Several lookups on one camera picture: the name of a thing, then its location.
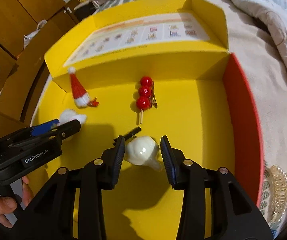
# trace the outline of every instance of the gold hair clip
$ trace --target gold hair clip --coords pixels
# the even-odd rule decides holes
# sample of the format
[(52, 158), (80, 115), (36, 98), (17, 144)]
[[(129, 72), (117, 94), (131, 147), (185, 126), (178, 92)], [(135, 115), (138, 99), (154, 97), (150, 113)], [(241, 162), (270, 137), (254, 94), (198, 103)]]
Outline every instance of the gold hair clip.
[(287, 173), (278, 165), (270, 168), (273, 177), (273, 214), (270, 218), (271, 223), (279, 223), (287, 208)]

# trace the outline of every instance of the printed instruction sheet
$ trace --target printed instruction sheet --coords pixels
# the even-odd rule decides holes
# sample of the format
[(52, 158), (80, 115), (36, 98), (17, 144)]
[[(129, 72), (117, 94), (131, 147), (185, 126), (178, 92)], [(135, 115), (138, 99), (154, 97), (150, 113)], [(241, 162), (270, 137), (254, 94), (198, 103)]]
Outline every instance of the printed instruction sheet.
[(190, 13), (159, 14), (113, 24), (94, 31), (71, 54), (64, 67), (124, 48), (173, 41), (209, 40)]

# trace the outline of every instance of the white ceramic figurine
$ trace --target white ceramic figurine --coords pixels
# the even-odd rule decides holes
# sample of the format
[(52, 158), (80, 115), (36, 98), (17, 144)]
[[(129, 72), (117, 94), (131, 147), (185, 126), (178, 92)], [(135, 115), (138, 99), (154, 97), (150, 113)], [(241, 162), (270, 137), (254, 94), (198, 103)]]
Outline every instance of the white ceramic figurine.
[(159, 145), (149, 136), (134, 138), (126, 145), (126, 161), (133, 165), (149, 166), (155, 171), (161, 171), (161, 164), (157, 161)]

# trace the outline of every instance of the plastic bag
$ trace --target plastic bag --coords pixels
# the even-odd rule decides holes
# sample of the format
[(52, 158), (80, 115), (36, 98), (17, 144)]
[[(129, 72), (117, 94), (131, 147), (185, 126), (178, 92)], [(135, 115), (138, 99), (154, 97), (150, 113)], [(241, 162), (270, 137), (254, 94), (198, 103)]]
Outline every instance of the plastic bag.
[(37, 33), (40, 31), (40, 29), (42, 27), (45, 26), (45, 24), (47, 23), (46, 20), (42, 20), (38, 23), (37, 25), (37, 30), (35, 30), (34, 32), (28, 34), (28, 35), (24, 35), (24, 48), (27, 47), (27, 45), (29, 44), (29, 42), (33, 39), (33, 37), (35, 37), (37, 35)]

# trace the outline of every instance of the red ball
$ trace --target red ball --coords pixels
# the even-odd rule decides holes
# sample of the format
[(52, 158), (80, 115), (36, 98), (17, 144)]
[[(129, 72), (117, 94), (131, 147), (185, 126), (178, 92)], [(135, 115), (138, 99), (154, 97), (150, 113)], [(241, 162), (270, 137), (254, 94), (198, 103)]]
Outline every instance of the red ball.
[(136, 101), (136, 106), (138, 109), (145, 111), (151, 106), (150, 99), (147, 97), (139, 97)]
[(142, 86), (147, 86), (147, 87), (152, 87), (153, 85), (153, 80), (150, 77), (143, 77), (140, 80), (140, 84)]
[(142, 97), (150, 97), (152, 95), (152, 90), (150, 87), (142, 86), (138, 90), (139, 95)]

